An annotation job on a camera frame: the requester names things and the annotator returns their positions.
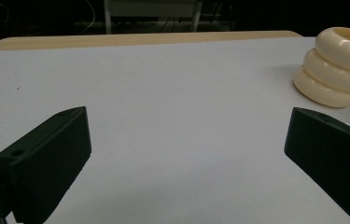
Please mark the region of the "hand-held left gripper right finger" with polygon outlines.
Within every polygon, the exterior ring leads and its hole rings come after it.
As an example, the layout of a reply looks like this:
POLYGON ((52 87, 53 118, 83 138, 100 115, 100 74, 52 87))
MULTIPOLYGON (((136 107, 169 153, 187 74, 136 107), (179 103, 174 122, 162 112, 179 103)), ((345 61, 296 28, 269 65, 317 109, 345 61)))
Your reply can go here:
POLYGON ((350 216, 350 125, 295 107, 285 154, 350 216))

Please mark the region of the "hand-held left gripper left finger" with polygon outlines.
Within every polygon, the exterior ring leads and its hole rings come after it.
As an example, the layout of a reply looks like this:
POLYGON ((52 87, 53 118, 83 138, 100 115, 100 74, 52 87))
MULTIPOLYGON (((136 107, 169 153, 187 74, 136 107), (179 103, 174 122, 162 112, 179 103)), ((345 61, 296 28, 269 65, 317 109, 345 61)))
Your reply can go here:
POLYGON ((59 112, 0 152, 17 222, 43 224, 91 155, 87 108, 59 112))

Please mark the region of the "cream ribbed round container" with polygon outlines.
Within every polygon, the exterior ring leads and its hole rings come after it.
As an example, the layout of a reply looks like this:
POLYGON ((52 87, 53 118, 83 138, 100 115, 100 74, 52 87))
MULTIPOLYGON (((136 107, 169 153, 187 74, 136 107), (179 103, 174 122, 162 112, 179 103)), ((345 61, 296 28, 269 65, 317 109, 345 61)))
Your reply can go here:
POLYGON ((319 104, 350 106, 350 28, 331 27, 318 34, 293 83, 304 96, 319 104))

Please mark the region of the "white board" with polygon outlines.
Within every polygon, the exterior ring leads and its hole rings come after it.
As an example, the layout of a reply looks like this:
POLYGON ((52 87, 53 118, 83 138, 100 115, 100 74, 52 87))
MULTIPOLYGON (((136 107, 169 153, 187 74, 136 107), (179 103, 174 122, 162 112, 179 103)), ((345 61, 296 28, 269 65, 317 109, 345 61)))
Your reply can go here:
POLYGON ((0 151, 88 111, 92 154, 47 224, 350 224, 284 152, 311 37, 0 50, 0 151))

